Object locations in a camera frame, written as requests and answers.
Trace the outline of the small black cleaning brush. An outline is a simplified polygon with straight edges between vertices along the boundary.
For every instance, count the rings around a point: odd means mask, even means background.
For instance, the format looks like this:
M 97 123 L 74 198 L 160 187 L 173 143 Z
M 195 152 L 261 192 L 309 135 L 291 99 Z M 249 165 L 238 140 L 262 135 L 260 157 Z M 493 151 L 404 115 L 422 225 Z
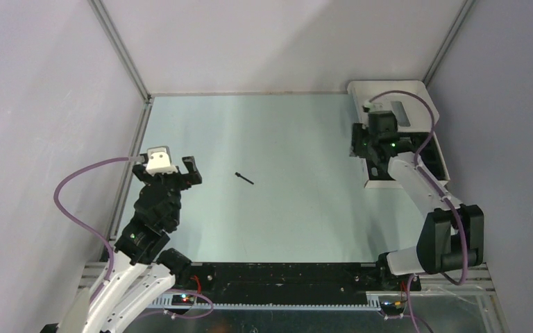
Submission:
M 238 178 L 241 178 L 242 180 L 246 181 L 247 183 L 251 184 L 251 185 L 254 185 L 255 183 L 252 181 L 252 180 L 249 180 L 247 177 L 243 176 L 241 173 L 239 172 L 235 172 L 235 176 L 237 176 Z

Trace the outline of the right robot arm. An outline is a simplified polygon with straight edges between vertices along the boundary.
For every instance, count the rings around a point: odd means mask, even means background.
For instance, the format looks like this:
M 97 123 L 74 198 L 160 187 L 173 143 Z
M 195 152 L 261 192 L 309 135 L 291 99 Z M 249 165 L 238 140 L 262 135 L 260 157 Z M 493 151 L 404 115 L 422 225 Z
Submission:
M 484 263 L 483 210 L 478 205 L 464 204 L 440 183 L 426 164 L 427 152 L 432 155 L 430 162 L 437 162 L 431 133 L 415 133 L 410 139 L 395 125 L 352 125 L 350 154 L 395 180 L 423 218 L 413 246 L 378 255 L 375 278 L 386 290 L 395 289 L 405 275 L 446 275 L 456 270 L 461 272 L 461 284 L 469 268 Z

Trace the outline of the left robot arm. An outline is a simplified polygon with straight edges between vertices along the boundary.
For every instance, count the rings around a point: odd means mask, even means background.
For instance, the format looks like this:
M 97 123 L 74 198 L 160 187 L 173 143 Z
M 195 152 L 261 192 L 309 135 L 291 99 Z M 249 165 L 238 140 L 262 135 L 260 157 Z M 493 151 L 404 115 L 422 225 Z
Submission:
M 163 148 L 129 157 L 143 183 L 134 215 L 114 244 L 105 241 L 108 263 L 96 282 L 79 292 L 59 323 L 43 332 L 124 332 L 156 298 L 192 279 L 191 261 L 165 246 L 180 223 L 181 193 L 202 183 L 194 157 L 182 173 Z

